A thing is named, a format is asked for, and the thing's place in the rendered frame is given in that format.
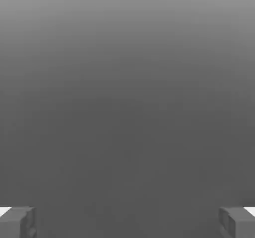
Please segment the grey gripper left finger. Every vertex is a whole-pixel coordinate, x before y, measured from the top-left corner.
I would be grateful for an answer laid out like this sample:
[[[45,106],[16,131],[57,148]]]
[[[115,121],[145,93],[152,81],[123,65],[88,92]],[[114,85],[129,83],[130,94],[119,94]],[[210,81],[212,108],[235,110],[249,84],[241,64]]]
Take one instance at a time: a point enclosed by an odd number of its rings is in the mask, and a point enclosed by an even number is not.
[[[0,206],[0,238],[37,238],[36,208]]]

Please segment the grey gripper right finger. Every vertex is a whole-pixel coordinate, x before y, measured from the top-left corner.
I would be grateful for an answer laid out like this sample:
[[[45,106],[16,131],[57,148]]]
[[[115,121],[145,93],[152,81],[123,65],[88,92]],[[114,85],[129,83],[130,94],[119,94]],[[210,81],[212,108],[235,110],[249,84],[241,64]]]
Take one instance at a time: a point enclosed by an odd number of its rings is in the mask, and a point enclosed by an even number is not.
[[[255,207],[220,207],[222,238],[255,238]]]

